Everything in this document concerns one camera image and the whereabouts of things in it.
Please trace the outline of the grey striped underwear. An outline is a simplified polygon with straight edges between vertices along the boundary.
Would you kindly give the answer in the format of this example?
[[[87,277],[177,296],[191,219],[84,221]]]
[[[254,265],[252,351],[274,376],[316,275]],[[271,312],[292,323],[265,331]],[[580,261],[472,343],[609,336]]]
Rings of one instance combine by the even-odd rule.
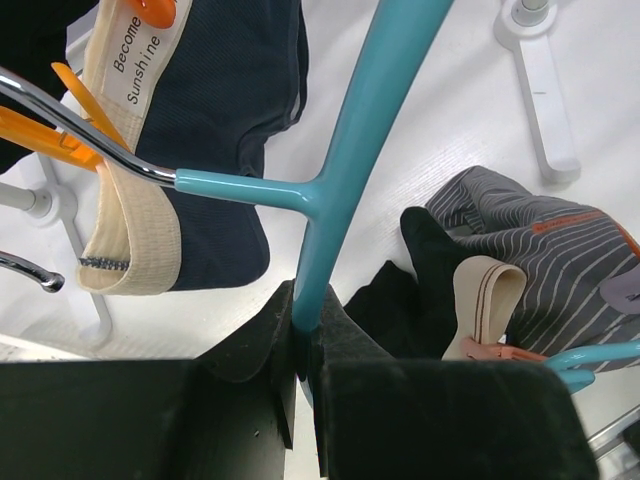
[[[506,330],[509,344],[551,357],[638,340],[638,315],[618,311],[600,294],[604,281],[639,264],[638,248],[603,211],[535,195],[482,166],[450,179],[426,208],[473,254],[526,274]]]

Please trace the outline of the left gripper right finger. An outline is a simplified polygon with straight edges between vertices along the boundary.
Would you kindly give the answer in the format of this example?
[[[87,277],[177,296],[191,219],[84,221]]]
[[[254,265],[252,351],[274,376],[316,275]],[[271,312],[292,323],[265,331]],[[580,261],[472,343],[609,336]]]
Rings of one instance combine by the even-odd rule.
[[[312,336],[314,421],[329,479],[595,479],[571,396],[510,361],[396,360],[328,291]]]

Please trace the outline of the black underwear beige waistband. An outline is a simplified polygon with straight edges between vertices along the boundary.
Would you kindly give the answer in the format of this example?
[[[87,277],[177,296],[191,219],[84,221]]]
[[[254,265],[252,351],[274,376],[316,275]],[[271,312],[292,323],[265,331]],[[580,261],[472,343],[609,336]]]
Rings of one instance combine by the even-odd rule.
[[[415,272],[386,262],[347,314],[396,358],[467,360],[467,342],[497,344],[526,274],[457,244],[424,208],[406,209],[400,228]]]

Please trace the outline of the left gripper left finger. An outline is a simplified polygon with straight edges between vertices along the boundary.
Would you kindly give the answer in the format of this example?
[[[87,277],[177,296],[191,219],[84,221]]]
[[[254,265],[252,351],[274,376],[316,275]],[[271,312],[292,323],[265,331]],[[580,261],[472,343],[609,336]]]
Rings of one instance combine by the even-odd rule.
[[[194,359],[1,367],[5,479],[280,479],[295,374],[282,283]]]

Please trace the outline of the blue plastic clip hanger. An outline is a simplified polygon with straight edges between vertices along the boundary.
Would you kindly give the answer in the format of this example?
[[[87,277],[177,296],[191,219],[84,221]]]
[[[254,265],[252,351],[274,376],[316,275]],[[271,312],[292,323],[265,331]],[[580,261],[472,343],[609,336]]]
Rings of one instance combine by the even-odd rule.
[[[307,226],[293,297],[293,324],[308,336],[355,210],[398,112],[451,8],[448,1],[381,1],[364,40],[320,173],[287,183],[141,160],[57,100],[7,69],[1,92],[133,175],[182,193],[303,214]]]

